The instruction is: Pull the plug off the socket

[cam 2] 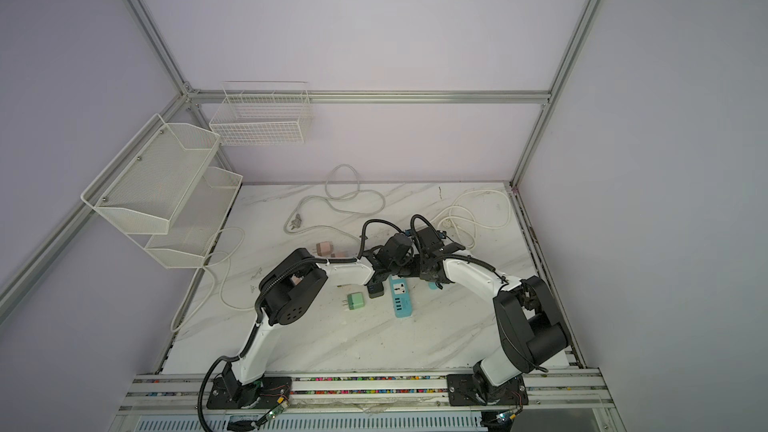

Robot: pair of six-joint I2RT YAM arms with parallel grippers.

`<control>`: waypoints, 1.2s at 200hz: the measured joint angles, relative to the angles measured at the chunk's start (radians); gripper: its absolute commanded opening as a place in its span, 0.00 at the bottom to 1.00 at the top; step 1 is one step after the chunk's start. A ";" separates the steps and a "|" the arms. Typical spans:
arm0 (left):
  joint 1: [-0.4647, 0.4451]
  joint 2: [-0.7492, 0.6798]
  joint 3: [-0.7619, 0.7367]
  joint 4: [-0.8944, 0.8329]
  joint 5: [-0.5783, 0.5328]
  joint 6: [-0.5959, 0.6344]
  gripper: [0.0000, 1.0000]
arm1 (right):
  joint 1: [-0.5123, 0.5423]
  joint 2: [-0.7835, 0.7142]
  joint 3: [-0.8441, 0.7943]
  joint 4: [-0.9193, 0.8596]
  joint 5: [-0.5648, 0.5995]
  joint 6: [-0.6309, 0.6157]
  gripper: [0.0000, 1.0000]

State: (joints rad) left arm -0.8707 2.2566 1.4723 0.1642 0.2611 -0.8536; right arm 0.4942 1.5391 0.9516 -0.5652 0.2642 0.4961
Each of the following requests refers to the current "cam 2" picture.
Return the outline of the teal rectangular power strip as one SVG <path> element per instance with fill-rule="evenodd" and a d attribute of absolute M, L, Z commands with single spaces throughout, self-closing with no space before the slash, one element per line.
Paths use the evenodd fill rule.
<path fill-rule="evenodd" d="M 389 284 L 395 317 L 411 317 L 413 313 L 413 307 L 407 281 L 399 277 L 390 277 Z"/>

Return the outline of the green usb charger plug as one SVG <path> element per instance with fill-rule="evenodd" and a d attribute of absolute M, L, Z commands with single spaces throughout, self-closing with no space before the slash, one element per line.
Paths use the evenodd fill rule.
<path fill-rule="evenodd" d="M 361 309 L 365 306 L 364 294 L 362 292 L 348 294 L 343 303 L 350 311 Z"/>

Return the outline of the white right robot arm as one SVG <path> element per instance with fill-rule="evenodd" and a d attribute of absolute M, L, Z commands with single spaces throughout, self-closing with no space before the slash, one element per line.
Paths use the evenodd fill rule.
<path fill-rule="evenodd" d="M 514 397 L 524 403 L 513 383 L 524 374 L 546 373 L 545 363 L 571 345 L 571 334 L 549 286 L 538 276 L 519 278 L 497 271 L 466 253 L 434 227 L 411 229 L 420 273 L 439 284 L 458 284 L 492 305 L 499 346 L 473 366 L 474 400 L 495 405 Z"/>

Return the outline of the pink usb charger plug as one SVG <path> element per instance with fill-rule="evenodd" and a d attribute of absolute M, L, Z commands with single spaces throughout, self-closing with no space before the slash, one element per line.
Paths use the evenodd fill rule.
<path fill-rule="evenodd" d="M 334 244 L 331 241 L 318 242 L 316 244 L 316 253 L 321 257 L 330 257 L 334 254 Z"/>

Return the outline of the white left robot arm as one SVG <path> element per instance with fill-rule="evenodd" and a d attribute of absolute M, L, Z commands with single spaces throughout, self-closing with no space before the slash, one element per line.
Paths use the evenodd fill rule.
<path fill-rule="evenodd" d="M 206 373 L 211 378 L 215 368 L 223 366 L 219 385 L 212 388 L 211 396 L 235 407 L 256 401 L 266 362 L 281 329 L 302 318 L 328 282 L 378 290 L 393 270 L 411 261 L 413 249 L 411 237 L 398 232 L 384 245 L 354 257 L 318 257 L 305 248 L 293 251 L 262 279 L 254 303 L 253 325 L 242 349 L 234 356 L 219 357 Z"/>

